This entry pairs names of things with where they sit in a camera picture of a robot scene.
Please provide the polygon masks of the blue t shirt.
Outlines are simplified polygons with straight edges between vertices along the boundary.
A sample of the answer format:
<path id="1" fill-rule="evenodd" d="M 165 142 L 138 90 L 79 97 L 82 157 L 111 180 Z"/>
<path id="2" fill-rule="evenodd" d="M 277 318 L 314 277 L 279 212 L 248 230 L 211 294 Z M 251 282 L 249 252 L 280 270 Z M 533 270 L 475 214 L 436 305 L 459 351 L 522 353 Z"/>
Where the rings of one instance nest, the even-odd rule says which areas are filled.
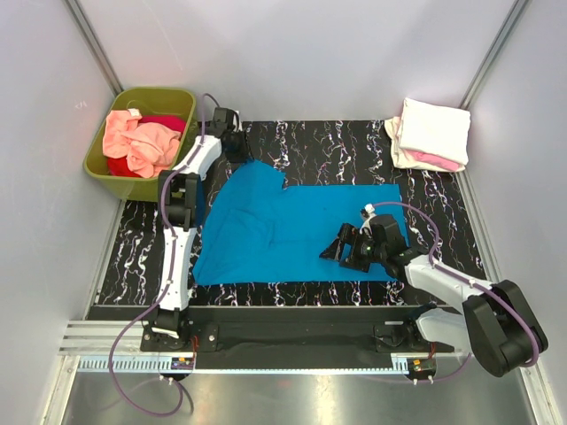
<path id="1" fill-rule="evenodd" d="M 361 225 L 367 204 L 382 203 L 379 211 L 402 223 L 398 185 L 285 187 L 284 181 L 284 173 L 259 161 L 229 177 L 205 220 L 192 272 L 197 285 L 388 281 L 378 264 L 364 273 L 320 254 L 342 224 Z"/>

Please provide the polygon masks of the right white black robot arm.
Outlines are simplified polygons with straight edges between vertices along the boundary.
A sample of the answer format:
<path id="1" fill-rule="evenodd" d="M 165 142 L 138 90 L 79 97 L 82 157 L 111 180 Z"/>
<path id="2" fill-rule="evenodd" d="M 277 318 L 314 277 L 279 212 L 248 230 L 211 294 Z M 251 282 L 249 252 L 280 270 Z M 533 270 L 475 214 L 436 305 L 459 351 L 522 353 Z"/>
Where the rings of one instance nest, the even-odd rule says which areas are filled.
<path id="1" fill-rule="evenodd" d="M 548 348 L 547 336 L 517 284 L 474 278 L 409 246 L 390 214 L 370 213 L 359 228 L 343 224 L 320 256 L 364 273 L 379 264 L 388 276 L 454 308 L 452 313 L 420 308 L 401 331 L 410 350 L 440 342 L 473 354 L 486 372 L 502 377 L 535 365 Z"/>

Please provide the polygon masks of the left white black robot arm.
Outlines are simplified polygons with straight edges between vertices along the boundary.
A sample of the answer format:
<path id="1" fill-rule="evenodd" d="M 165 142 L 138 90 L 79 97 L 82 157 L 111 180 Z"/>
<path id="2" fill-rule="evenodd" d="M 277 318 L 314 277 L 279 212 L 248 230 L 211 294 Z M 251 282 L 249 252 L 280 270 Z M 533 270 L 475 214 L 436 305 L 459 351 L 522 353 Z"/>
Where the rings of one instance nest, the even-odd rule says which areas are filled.
<path id="1" fill-rule="evenodd" d="M 239 112 L 217 106 L 213 117 L 201 124 L 200 134 L 179 164 L 159 175 L 164 260 L 156 306 L 148 322 L 151 332 L 174 351 L 184 349 L 191 339 L 186 325 L 190 253 L 205 218 L 206 174 L 220 156 L 231 164 L 244 164 L 252 158 Z"/>

